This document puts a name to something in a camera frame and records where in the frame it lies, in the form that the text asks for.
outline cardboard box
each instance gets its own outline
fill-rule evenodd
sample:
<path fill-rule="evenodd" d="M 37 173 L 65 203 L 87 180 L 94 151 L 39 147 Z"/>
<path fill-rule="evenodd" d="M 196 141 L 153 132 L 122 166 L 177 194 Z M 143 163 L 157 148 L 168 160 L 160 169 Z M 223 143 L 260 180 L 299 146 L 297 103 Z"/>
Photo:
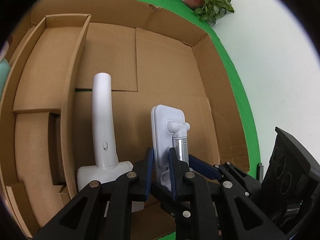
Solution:
<path fill-rule="evenodd" d="M 39 226 L 76 195 L 77 169 L 94 164 L 90 89 L 99 72 L 112 76 L 120 161 L 143 158 L 152 146 L 151 109 L 164 104 L 185 113 L 189 153 L 249 170 L 236 101 L 210 37 L 152 8 L 135 0 L 39 0 L 18 25 L 21 42 L 8 56 L 12 69 L 0 102 L 0 178 L 25 232 L 31 226 L 20 209 L 27 205 L 16 205 L 6 186 L 24 182 L 23 203 Z M 174 229 L 154 198 L 132 215 L 132 239 Z"/>

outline white handle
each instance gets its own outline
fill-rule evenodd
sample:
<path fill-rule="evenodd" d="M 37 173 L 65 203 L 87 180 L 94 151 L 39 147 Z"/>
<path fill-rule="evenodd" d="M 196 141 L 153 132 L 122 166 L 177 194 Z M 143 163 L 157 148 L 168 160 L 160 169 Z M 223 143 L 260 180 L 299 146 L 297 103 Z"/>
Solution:
<path fill-rule="evenodd" d="M 92 136 L 96 165 L 111 167 L 118 164 L 113 127 L 111 76 L 98 73 L 92 85 Z"/>

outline green cloth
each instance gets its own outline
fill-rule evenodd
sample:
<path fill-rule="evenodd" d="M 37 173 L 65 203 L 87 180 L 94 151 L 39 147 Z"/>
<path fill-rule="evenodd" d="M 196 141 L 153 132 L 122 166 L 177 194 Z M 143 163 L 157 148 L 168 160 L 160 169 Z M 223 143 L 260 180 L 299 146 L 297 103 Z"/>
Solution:
<path fill-rule="evenodd" d="M 212 30 L 212 28 L 207 23 L 200 22 L 198 20 L 198 17 L 193 15 L 193 11 L 190 8 L 188 8 L 181 0 L 137 0 L 137 1 L 151 3 L 151 4 L 154 4 L 155 6 L 160 6 L 169 11 L 172 11 L 173 13 L 185 18 L 189 22 L 192 22 L 193 24 L 199 26 L 210 35 L 212 42 L 215 45 L 221 57 L 223 65 L 228 73 L 233 94 L 235 95 L 235 98 L 236 98 L 236 103 L 239 109 L 239 114 L 242 121 L 244 135 L 245 135 L 245 139 L 248 147 L 249 164 L 250 164 L 249 174 L 255 178 L 256 172 L 257 172 L 257 164 L 260 163 L 260 152 L 259 152 L 258 136 L 257 136 L 256 127 L 253 120 L 252 111 L 251 111 L 246 93 L 244 91 L 244 87 L 235 69 L 235 66 L 233 65 L 228 53 L 224 49 L 216 33 Z M 175 233 L 162 238 L 162 240 L 174 240 L 174 239 L 175 239 Z"/>
<path fill-rule="evenodd" d="M 10 69 L 11 68 L 10 68 L 9 63 L 4 58 L 0 62 L 0 98 L 2 96 L 3 88 L 4 88 L 5 82 L 7 80 L 7 77 L 9 75 Z"/>

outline green backdrop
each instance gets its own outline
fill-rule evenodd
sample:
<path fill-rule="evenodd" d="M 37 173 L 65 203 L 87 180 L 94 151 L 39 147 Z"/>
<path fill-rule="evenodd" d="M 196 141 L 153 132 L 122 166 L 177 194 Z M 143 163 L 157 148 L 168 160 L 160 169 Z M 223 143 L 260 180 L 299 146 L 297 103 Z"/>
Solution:
<path fill-rule="evenodd" d="M 138 0 L 138 1 L 145 2 L 145 3 L 152 3 L 155 6 L 160 6 L 169 11 L 172 11 L 173 13 L 199 26 L 210 35 L 212 42 L 215 45 L 221 57 L 223 65 L 228 73 L 233 94 L 235 95 L 236 103 L 238 105 L 240 118 L 242 120 L 242 124 L 244 128 L 244 135 L 245 135 L 245 139 L 248 147 L 249 164 L 250 164 L 249 174 L 253 177 L 256 177 L 257 164 L 260 163 L 260 152 L 259 152 L 258 137 L 257 137 L 253 116 L 252 116 L 252 111 L 251 111 L 246 93 L 244 91 L 244 87 L 235 69 L 235 66 L 233 65 L 228 53 L 224 49 L 216 33 L 212 30 L 212 28 L 206 22 L 200 22 L 198 20 L 198 17 L 193 14 L 193 11 L 190 8 L 188 8 L 181 0 Z M 162 240 L 174 240 L 174 239 L 175 239 L 175 233 L 162 238 Z"/>

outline white plastic part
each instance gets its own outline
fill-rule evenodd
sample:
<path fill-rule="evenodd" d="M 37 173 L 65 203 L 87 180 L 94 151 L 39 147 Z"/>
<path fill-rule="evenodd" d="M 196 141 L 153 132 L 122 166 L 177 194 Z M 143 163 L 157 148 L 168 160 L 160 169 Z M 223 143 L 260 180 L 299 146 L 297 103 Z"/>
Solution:
<path fill-rule="evenodd" d="M 168 153 L 173 138 L 187 138 L 190 125 L 180 109 L 158 105 L 151 110 L 151 128 L 157 182 L 171 190 Z"/>
<path fill-rule="evenodd" d="M 92 180 L 98 180 L 101 183 L 114 181 L 122 174 L 132 171 L 133 168 L 131 162 L 118 160 L 113 127 L 111 76 L 107 73 L 98 73 L 93 78 L 92 138 L 96 165 L 78 169 L 79 191 Z M 132 212 L 143 208 L 144 202 L 132 202 Z"/>
<path fill-rule="evenodd" d="M 92 85 L 92 136 L 94 158 L 98 167 L 116 165 L 116 139 L 113 127 L 111 76 L 98 73 Z"/>

